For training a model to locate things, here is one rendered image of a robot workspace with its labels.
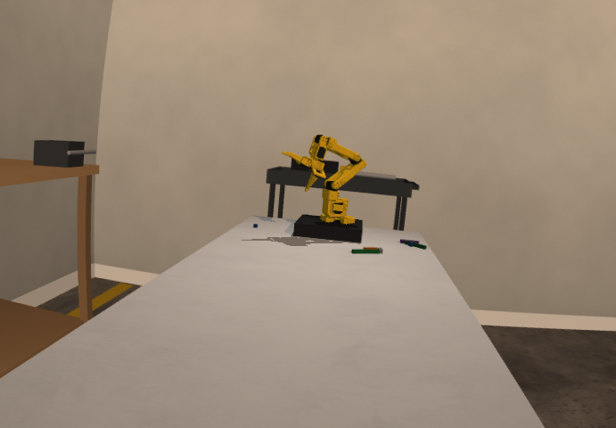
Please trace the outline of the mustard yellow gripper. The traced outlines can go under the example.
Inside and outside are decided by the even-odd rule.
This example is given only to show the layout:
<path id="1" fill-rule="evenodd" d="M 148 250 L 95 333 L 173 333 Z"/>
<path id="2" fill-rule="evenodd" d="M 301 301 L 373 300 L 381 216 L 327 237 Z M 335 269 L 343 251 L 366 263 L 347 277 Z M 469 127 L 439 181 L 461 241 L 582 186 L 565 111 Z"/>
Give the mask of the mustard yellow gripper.
<path id="1" fill-rule="evenodd" d="M 305 156 L 303 156 L 304 158 L 302 158 L 299 155 L 297 155 L 295 153 L 292 153 L 292 152 L 282 152 L 282 154 L 290 156 L 291 158 L 296 160 L 296 162 L 299 163 L 301 165 L 301 167 L 304 167 L 304 168 L 307 168 L 309 170 L 312 170 L 310 179 L 308 181 L 308 185 L 305 188 L 305 192 L 316 182 L 316 180 L 319 177 L 322 178 L 322 179 L 326 178 L 324 170 L 323 170 L 324 163 L 319 161 L 319 160 L 317 160 L 316 158 L 312 159 L 311 156 L 310 156 L 311 158 L 310 157 L 305 157 Z"/>

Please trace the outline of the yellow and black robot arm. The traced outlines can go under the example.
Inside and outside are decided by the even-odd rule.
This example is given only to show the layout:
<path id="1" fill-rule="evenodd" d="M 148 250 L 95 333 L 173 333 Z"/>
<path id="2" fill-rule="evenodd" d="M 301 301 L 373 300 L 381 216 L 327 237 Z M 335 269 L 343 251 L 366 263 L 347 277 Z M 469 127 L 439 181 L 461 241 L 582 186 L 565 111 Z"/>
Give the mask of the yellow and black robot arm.
<path id="1" fill-rule="evenodd" d="M 322 219 L 322 221 L 329 223 L 333 222 L 336 219 L 340 220 L 343 225 L 347 225 L 349 223 L 355 224 L 355 218 L 353 218 L 352 216 L 346 216 L 348 200 L 338 198 L 338 196 L 340 196 L 340 192 L 337 190 L 342 185 L 347 183 L 351 178 L 353 178 L 361 169 L 366 167 L 367 164 L 365 160 L 362 160 L 360 158 L 360 155 L 358 153 L 337 144 L 336 139 L 330 136 L 326 137 L 323 135 L 314 136 L 313 142 L 309 149 L 309 154 L 312 159 L 316 158 L 320 161 L 323 161 L 326 151 L 332 151 L 333 153 L 350 161 L 350 164 L 335 173 L 333 176 L 331 176 L 324 182 L 325 189 L 323 189 L 322 193 L 322 212 L 324 214 L 321 215 L 320 220 Z"/>

